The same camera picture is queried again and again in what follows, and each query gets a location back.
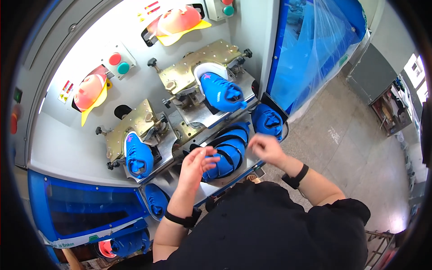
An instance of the worker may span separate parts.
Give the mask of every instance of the worker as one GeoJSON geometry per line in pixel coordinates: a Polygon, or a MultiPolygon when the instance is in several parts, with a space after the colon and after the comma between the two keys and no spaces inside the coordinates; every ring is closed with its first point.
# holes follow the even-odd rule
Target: worker
{"type": "Polygon", "coordinates": [[[152,269],[363,269],[367,206],[346,199],[324,176],[284,154],[273,136],[256,134],[248,148],[284,171],[313,207],[306,213],[276,183],[246,180],[188,235],[181,221],[192,215],[203,172],[217,162],[206,158],[215,149],[196,148],[183,161],[165,214],[170,219],[163,217],[156,230],[152,269]]]}

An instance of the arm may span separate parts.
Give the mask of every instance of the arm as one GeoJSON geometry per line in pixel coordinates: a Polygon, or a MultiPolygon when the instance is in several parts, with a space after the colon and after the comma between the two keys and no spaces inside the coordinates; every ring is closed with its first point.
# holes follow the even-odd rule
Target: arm
{"type": "MultiPolygon", "coordinates": [[[[219,157],[210,157],[217,151],[211,146],[195,148],[185,157],[181,165],[178,186],[172,195],[167,211],[174,216],[186,218],[192,215],[195,194],[200,186],[203,173],[214,168],[220,160],[219,157]]],[[[171,253],[180,246],[183,238],[186,237],[189,229],[163,217],[160,222],[155,239],[153,240],[153,262],[166,260],[171,253]]]]}
{"type": "MultiPolygon", "coordinates": [[[[273,136],[256,134],[249,142],[248,148],[260,159],[283,170],[289,177],[297,176],[303,167],[301,161],[283,153],[273,136]]],[[[299,190],[313,206],[332,204],[345,199],[345,195],[335,184],[311,168],[300,181],[299,190]]]]}

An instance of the green switch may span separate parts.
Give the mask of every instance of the green switch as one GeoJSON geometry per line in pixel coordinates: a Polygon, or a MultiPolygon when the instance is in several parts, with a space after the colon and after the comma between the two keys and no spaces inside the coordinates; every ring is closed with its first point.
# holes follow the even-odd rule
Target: green switch
{"type": "Polygon", "coordinates": [[[234,14],[234,8],[232,6],[226,6],[223,8],[223,13],[227,16],[234,14]]]}

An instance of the transparent plastic sheet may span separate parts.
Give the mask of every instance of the transparent plastic sheet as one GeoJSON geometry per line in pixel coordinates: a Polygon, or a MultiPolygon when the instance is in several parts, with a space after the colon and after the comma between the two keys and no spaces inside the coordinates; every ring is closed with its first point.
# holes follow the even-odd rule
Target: transparent plastic sheet
{"type": "Polygon", "coordinates": [[[270,93],[282,109],[296,112],[337,74],[359,44],[354,30],[333,0],[289,0],[270,93]]]}

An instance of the warning sticker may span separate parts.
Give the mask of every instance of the warning sticker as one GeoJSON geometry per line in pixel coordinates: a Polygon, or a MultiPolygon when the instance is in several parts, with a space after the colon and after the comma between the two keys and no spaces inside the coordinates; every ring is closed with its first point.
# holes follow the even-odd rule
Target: warning sticker
{"type": "Polygon", "coordinates": [[[58,95],[58,100],[66,104],[66,101],[70,97],[70,94],[72,94],[72,92],[73,92],[73,83],[67,81],[63,89],[60,91],[60,94],[58,95]]]}

